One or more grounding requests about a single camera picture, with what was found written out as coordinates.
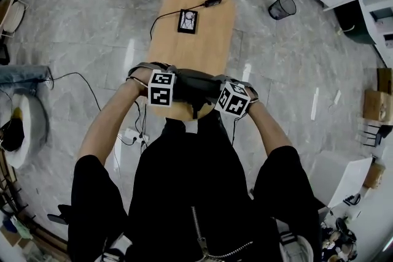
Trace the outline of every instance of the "sleeve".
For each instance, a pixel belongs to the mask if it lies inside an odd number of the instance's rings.
[[[75,165],[71,192],[68,252],[71,261],[95,261],[126,225],[119,189],[97,157],[82,157]]]
[[[254,188],[258,212],[277,218],[311,244],[321,260],[321,226],[313,191],[293,147],[273,150],[261,167]]]

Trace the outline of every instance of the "shoe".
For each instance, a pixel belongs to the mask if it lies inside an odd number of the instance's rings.
[[[52,73],[50,73],[49,68],[48,68],[48,76],[45,78],[44,83],[49,90],[52,90],[53,86],[55,85],[55,81],[53,81]]]

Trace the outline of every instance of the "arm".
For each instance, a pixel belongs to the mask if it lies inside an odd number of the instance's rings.
[[[139,68],[135,70],[133,76],[148,82],[151,72],[150,69]],[[144,92],[144,87],[132,79],[120,86],[89,127],[80,147],[78,159],[85,155],[94,155],[102,165],[105,165],[125,115],[138,96]]]
[[[276,148],[292,146],[284,131],[261,102],[255,102],[250,106],[249,115],[257,125],[268,156]]]

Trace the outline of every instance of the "zipper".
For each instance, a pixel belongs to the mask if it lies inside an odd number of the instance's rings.
[[[201,234],[201,229],[199,227],[197,211],[195,210],[195,206],[192,206],[191,209],[192,209],[192,216],[194,217],[194,224],[195,224],[196,235],[198,236],[197,240],[198,240],[199,246],[202,249],[203,256],[205,258],[212,258],[212,259],[228,258],[229,256],[232,256],[232,255],[242,251],[244,248],[248,247],[249,245],[251,245],[253,243],[252,241],[250,241],[247,244],[242,245],[240,248],[237,248],[236,250],[234,250],[234,251],[232,251],[230,253],[227,253],[225,255],[211,255],[209,253],[209,250],[208,250],[208,245],[206,243],[206,238],[202,237],[202,234]]]

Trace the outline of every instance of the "gray tile floor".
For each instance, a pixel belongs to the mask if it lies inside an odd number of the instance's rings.
[[[48,64],[54,77],[79,71],[103,106],[123,82],[131,65],[146,57],[149,29],[162,0],[24,0],[31,7],[14,39],[8,41],[12,63]],[[306,171],[321,150],[362,153],[357,140],[364,88],[376,87],[381,65],[373,48],[336,33],[333,12],[316,0],[294,0],[296,15],[274,21],[267,13],[275,0],[235,0],[227,74],[249,80],[260,99],[298,149]],[[316,119],[311,107],[319,88]],[[342,92],[339,103],[333,100]],[[69,204],[75,155],[98,113],[93,96],[78,76],[55,82],[38,93],[50,120],[49,139],[32,163],[17,171],[22,198],[37,221],[67,238],[67,229],[47,220],[58,204]],[[132,126],[133,107],[122,129]],[[223,117],[232,134],[233,119]],[[164,119],[147,113],[146,133],[160,134]],[[266,154],[249,117],[236,129],[235,148],[252,187]],[[106,168],[122,192],[128,210],[139,147],[116,146]]]

